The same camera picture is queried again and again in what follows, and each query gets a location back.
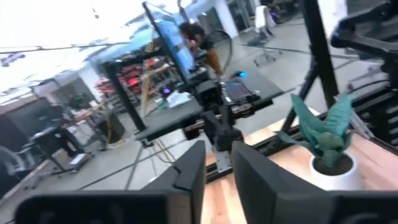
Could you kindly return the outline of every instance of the green plant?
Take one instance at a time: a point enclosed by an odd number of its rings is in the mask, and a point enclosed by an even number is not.
[[[352,100],[351,95],[342,94],[330,108],[323,122],[311,113],[299,96],[292,95],[293,109],[297,114],[304,141],[296,141],[282,131],[276,134],[286,143],[307,148],[327,168],[334,169],[344,150],[351,144],[354,133],[347,132],[351,120]]]

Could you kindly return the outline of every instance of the white flower pot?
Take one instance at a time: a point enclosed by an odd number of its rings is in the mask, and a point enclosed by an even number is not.
[[[325,175],[315,170],[313,162],[315,157],[310,159],[310,173],[313,183],[323,190],[361,190],[363,189],[363,181],[359,165],[355,158],[346,153],[346,155],[353,161],[351,169],[341,175]]]

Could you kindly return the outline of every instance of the black shirt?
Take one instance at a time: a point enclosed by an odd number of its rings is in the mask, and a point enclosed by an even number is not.
[[[199,47],[202,50],[209,50],[214,47],[213,41],[210,39],[209,36],[206,36],[205,30],[203,30],[203,28],[200,25],[190,24],[189,28],[190,28],[190,30],[187,32],[188,38],[190,40],[194,40],[194,41],[198,42],[198,40],[196,39],[196,35],[200,35],[201,44]]]

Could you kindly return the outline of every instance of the wooden table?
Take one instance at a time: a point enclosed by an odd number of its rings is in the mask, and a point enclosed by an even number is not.
[[[274,135],[284,120],[245,137],[245,143],[253,145]],[[349,152],[357,158],[365,188],[368,190],[398,189],[398,157],[359,135],[354,135]],[[273,154],[270,160],[289,172],[312,182],[309,174],[310,153],[303,147],[292,146]],[[206,156],[206,164],[215,161],[214,154]],[[203,199],[202,223],[244,224],[246,220],[234,182],[234,174],[227,175],[206,185]]]

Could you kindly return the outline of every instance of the monitor screen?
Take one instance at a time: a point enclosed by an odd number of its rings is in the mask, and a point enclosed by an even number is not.
[[[169,50],[183,80],[188,80],[191,77],[190,69],[193,68],[195,60],[180,32],[174,15],[147,2],[143,6],[150,23],[155,27],[160,38],[163,39],[165,47]]]

